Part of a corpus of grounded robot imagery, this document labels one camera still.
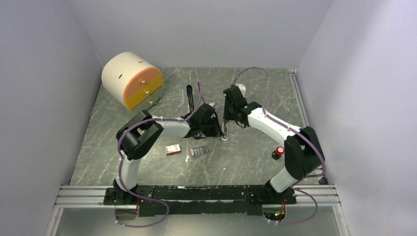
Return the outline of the blue black stapler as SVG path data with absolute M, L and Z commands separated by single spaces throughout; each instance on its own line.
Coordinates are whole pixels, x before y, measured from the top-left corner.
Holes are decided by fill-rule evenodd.
M 201 100 L 201 95 L 199 95 L 199 100 L 197 102 L 197 105 L 195 106 L 194 97 L 193 97 L 193 87 L 191 85 L 186 86 L 186 93 L 187 93 L 188 105 L 189 105 L 189 110 L 190 110 L 190 113 L 187 116 L 187 121 L 191 121 L 191 118 L 197 112 L 202 100 Z M 191 138 L 192 137 L 194 140 L 199 140 L 199 139 L 202 138 L 201 133 L 197 133 L 195 135 L 192 135 L 191 130 L 189 130 L 189 132 L 187 133 L 187 135 L 185 137 L 186 138 Z

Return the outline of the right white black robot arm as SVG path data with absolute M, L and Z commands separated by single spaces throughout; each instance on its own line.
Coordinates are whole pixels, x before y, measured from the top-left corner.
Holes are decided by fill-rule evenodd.
M 291 125 L 268 112 L 257 102 L 247 102 L 241 89 L 232 85 L 223 90 L 225 116 L 262 131 L 283 147 L 284 168 L 267 181 L 266 199 L 276 204 L 284 197 L 284 191 L 299 183 L 318 167 L 325 169 L 325 158 L 315 130 L 306 126 Z

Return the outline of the red staples box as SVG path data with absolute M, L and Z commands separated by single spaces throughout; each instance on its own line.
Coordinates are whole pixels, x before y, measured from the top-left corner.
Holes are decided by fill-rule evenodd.
M 180 144 L 166 146 L 165 147 L 165 153 L 166 153 L 167 156 L 181 153 Z

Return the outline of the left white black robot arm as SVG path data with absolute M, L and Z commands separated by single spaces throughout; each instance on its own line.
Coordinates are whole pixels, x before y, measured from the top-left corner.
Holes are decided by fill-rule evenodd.
M 116 135 L 123 157 L 121 173 L 115 179 L 117 199 L 125 205 L 134 202 L 141 159 L 159 137 L 204 139 L 222 135 L 217 112 L 208 103 L 178 118 L 152 116 L 146 110 L 139 112 Z

